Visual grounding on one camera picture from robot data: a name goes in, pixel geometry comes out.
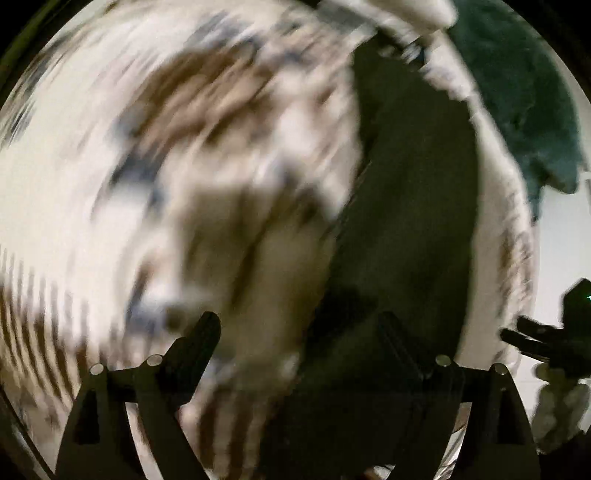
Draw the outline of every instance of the dark green towel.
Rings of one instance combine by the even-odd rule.
[[[501,0],[453,0],[449,30],[527,184],[534,217],[541,188],[577,190],[583,154],[569,90],[541,37]]]

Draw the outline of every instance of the white fabric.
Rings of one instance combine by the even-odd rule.
[[[376,7],[396,15],[426,35],[452,27],[457,10],[451,0],[370,0]]]

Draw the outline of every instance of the metal pin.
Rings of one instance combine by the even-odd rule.
[[[452,359],[447,355],[437,355],[435,363],[440,367],[449,367],[452,364]]]
[[[105,367],[103,367],[101,364],[96,364],[91,367],[90,374],[91,375],[100,375],[104,370],[105,370]]]
[[[495,372],[497,372],[499,375],[506,375],[509,373],[509,370],[503,364],[495,364]]]
[[[146,363],[151,367],[157,367],[162,363],[162,355],[152,355],[148,357]]]

